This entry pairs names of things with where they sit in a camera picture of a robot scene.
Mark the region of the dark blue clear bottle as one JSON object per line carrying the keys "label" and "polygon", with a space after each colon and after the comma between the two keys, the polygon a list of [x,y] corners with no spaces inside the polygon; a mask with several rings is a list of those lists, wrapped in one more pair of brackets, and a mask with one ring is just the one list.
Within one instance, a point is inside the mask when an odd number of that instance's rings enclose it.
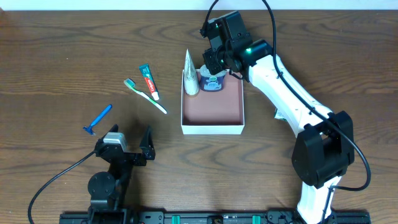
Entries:
{"label": "dark blue clear bottle", "polygon": [[222,70],[216,75],[212,75],[206,65],[202,65],[200,68],[200,89],[209,92],[221,91],[224,87],[223,83],[225,75],[226,70]]}

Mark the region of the white cream tube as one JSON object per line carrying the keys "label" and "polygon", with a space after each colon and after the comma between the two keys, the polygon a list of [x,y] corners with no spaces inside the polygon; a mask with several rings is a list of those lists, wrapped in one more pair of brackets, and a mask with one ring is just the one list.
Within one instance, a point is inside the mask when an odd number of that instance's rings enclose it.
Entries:
{"label": "white cream tube", "polygon": [[186,51],[185,64],[183,70],[183,84],[185,93],[189,96],[195,96],[198,94],[200,87],[198,83],[198,76],[193,60],[191,58],[189,50]]}

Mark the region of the red green toothpaste tube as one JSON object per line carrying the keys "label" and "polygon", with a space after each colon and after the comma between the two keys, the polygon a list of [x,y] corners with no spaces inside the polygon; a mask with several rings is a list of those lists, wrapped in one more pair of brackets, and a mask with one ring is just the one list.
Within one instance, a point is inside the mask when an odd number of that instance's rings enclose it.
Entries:
{"label": "red green toothpaste tube", "polygon": [[151,93],[153,99],[155,101],[158,101],[160,99],[159,92],[158,92],[158,89],[157,89],[157,87],[155,85],[155,81],[153,79],[153,76],[152,76],[152,73],[151,73],[149,65],[147,63],[143,64],[143,65],[140,65],[139,66],[139,70],[140,70],[142,76],[144,77],[144,79],[145,79],[145,81],[147,83],[147,86],[148,86],[148,88],[150,90],[150,93]]}

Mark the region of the green white soap packet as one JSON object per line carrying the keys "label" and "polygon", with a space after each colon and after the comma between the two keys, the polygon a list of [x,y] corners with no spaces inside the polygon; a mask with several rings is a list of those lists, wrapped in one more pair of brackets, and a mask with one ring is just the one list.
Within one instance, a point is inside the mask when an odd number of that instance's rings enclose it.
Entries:
{"label": "green white soap packet", "polygon": [[278,119],[281,121],[287,121],[283,114],[276,108],[274,111],[274,119]]}

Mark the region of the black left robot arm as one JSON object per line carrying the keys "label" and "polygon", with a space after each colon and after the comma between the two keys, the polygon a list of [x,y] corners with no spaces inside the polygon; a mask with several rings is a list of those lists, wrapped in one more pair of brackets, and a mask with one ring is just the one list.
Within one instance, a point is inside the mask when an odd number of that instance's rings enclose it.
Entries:
{"label": "black left robot arm", "polygon": [[109,169],[96,173],[88,182],[88,223],[137,223],[134,212],[124,207],[124,199],[133,168],[155,159],[151,127],[147,127],[139,147],[141,152],[129,152],[126,138],[116,124],[97,140],[94,153],[109,163]]}

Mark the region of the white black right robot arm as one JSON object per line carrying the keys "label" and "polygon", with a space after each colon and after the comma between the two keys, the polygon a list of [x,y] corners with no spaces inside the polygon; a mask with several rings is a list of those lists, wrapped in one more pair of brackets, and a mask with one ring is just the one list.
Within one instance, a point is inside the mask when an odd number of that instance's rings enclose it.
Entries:
{"label": "white black right robot arm", "polygon": [[212,75],[227,71],[265,94],[295,134],[292,165],[302,180],[297,211],[304,223],[331,215],[334,190],[354,162],[353,122],[314,99],[286,70],[275,44],[253,40],[238,11],[206,18],[200,29],[210,42],[203,58]]}

